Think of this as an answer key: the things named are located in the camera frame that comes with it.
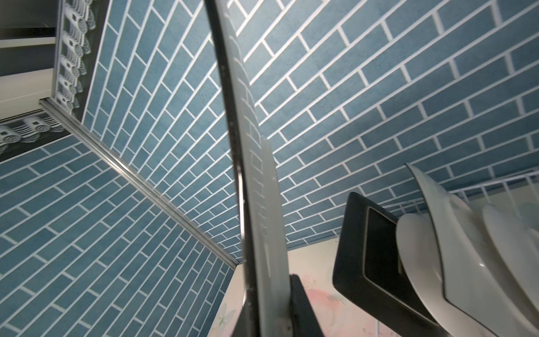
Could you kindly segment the small white round plate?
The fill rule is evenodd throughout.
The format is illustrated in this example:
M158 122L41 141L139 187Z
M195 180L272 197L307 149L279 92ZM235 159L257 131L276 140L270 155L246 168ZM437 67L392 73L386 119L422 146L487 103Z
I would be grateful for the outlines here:
M432 223L417 214L397 221L396 240L401 262L422 304L451 336L492 336L443 297L442 267Z

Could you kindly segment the white curved plate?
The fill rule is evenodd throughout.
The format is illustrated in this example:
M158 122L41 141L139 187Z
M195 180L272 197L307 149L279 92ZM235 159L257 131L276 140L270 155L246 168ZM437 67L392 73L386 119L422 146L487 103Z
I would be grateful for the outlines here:
M538 233L487 204L480 210L412 167L433 225L443 297L493 333L538 335Z

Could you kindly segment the white square plate black rim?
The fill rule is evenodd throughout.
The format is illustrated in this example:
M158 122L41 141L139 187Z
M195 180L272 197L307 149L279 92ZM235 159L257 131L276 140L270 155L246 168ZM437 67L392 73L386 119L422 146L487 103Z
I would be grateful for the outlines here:
M286 248L276 231L279 194L269 143L258 120L237 33L224 1L206 1L223 90L244 264L246 336L292 336Z

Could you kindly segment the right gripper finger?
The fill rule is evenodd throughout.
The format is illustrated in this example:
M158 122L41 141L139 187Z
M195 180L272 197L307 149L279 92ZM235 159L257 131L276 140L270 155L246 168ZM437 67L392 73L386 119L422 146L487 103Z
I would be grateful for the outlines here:
M324 337L299 276L290 275L293 337Z

